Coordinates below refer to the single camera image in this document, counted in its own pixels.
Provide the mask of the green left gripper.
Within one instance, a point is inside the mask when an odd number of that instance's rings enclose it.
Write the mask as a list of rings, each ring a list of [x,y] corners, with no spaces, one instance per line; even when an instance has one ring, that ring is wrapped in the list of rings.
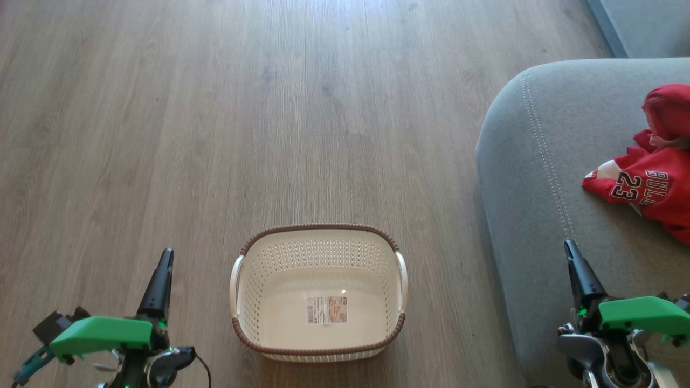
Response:
[[[168,320],[174,251],[163,250],[141,298],[136,314]],[[166,326],[152,320],[95,315],[77,320],[49,343],[59,359],[84,358],[88,354],[129,350],[153,355],[170,349]]]

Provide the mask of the grey stitched sofa seat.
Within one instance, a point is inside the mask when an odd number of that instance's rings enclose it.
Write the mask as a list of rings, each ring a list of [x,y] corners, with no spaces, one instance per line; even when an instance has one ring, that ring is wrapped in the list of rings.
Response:
[[[690,293],[690,246],[581,186],[647,127],[646,94],[672,83],[690,84],[690,58],[559,61],[518,74],[486,113],[478,181],[527,386],[582,388],[555,346],[574,306],[566,239],[610,295]]]

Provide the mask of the teal plastic bracket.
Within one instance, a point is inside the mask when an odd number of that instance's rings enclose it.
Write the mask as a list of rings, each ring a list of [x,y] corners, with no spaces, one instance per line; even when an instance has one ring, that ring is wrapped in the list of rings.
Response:
[[[37,371],[44,368],[44,366],[47,366],[47,364],[49,364],[54,357],[54,353],[47,345],[34,352],[32,356],[30,356],[30,358],[28,358],[13,374],[13,383],[11,388],[20,388],[20,386],[25,386],[30,378],[32,378]]]

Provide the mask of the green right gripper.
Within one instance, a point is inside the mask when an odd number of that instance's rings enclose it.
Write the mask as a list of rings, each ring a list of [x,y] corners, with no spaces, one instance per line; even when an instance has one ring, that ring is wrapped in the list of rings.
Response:
[[[613,299],[573,240],[564,242],[577,333],[608,338],[645,331],[681,347],[690,342],[690,295]]]

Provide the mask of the plain red garment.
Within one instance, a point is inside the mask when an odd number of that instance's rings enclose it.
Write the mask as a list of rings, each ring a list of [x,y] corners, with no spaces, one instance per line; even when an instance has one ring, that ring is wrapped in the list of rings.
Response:
[[[658,86],[647,94],[641,109],[651,131],[651,147],[690,151],[690,85]]]

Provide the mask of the cream perforated laundry basket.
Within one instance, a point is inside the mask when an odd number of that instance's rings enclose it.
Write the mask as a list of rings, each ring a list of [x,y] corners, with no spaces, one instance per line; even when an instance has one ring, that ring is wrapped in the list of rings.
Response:
[[[308,325],[306,298],[345,296],[348,323]],[[403,329],[406,260],[394,239],[362,224],[269,228],[232,267],[232,326],[240,342],[274,361],[340,363],[377,356]]]

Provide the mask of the red basketball jersey with print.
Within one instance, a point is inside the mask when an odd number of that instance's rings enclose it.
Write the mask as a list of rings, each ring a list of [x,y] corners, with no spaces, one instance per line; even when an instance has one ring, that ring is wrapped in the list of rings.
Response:
[[[628,204],[690,246],[690,151],[656,147],[652,130],[633,138],[637,145],[590,172],[586,191],[614,204]]]

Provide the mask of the paper label sticker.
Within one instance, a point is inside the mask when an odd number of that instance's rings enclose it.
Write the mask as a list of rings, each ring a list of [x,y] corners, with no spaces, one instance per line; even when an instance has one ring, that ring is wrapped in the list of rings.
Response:
[[[348,298],[345,296],[311,296],[306,298],[308,325],[348,323]]]

